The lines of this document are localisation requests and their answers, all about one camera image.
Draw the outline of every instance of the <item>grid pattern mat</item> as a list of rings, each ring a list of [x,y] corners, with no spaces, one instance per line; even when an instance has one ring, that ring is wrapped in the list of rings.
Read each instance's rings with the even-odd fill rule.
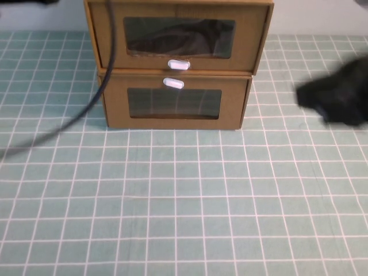
[[[107,130],[102,105],[0,165],[0,275],[368,275],[368,130],[329,129],[295,81],[368,37],[268,37],[242,131]],[[84,32],[0,33],[0,147],[96,91]]]

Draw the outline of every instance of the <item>cardboard drawer unit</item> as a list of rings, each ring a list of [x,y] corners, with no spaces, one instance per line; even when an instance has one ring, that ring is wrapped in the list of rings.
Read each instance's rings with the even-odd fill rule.
[[[117,59],[103,96],[110,127],[241,127],[272,0],[112,1]],[[101,80],[108,12],[105,0],[85,0],[85,8]]]
[[[168,79],[183,88],[168,86]],[[251,81],[249,76],[114,74],[103,96],[106,119],[112,128],[239,129]]]

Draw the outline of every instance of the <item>white wall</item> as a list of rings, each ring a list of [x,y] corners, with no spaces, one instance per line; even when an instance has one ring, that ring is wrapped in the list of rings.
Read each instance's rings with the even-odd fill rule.
[[[354,0],[274,0],[270,33],[368,35],[368,10]],[[0,7],[0,30],[86,30],[83,0],[53,7]]]

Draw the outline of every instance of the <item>black object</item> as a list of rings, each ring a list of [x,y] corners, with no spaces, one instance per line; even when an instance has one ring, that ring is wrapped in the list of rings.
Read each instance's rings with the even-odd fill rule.
[[[100,85],[99,89],[97,90],[95,96],[87,104],[87,106],[82,111],[80,111],[78,113],[78,115],[76,115],[74,118],[72,118],[66,124],[62,125],[60,128],[56,128],[53,131],[50,131],[50,133],[46,133],[44,135],[41,135],[41,136],[37,137],[35,140],[29,140],[29,141],[26,141],[26,142],[24,142],[20,145],[15,146],[13,148],[7,148],[7,149],[3,149],[2,151],[0,151],[0,160],[5,159],[5,158],[9,158],[9,157],[14,156],[16,154],[20,154],[24,151],[28,151],[32,147],[37,147],[39,145],[44,144],[48,140],[55,138],[57,135],[59,135],[60,133],[66,131],[67,129],[72,127],[75,123],[77,123],[80,119],[82,119],[93,108],[93,106],[99,101],[99,99],[101,98],[101,95],[104,92],[104,90],[105,90],[105,88],[106,88],[106,86],[107,86],[107,84],[110,80],[111,73],[112,73],[113,67],[114,67],[114,62],[115,62],[115,59],[116,59],[116,25],[115,25],[115,16],[114,16],[114,11],[113,11],[113,5],[112,5],[112,0],[105,0],[105,1],[106,1],[106,6],[107,6],[107,9],[108,9],[108,15],[109,15],[109,19],[110,19],[110,32],[111,32],[110,60],[109,60],[108,67],[106,69],[105,77],[103,78],[103,80],[101,82],[101,85]]]
[[[368,0],[355,0],[359,6],[368,7]]]
[[[368,122],[368,55],[298,86],[296,97],[300,107],[317,111],[326,124],[358,127]]]

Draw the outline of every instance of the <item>black cloth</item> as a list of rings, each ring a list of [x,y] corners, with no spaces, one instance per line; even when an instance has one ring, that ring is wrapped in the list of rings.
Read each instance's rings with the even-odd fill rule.
[[[296,97],[300,107],[315,110],[326,124],[358,127],[368,122],[368,55],[296,87]]]

